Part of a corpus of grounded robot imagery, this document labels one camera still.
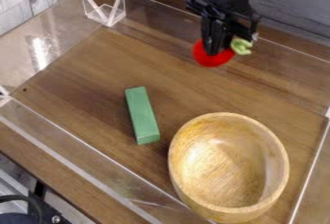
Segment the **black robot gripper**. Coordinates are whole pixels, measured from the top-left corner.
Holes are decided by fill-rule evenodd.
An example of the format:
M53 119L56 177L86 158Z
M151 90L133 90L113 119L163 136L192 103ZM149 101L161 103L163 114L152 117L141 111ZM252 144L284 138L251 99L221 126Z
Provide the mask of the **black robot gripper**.
M187 9L201 18L201 46L215 56L233 36L252 41L260 16L249 0L188 0Z

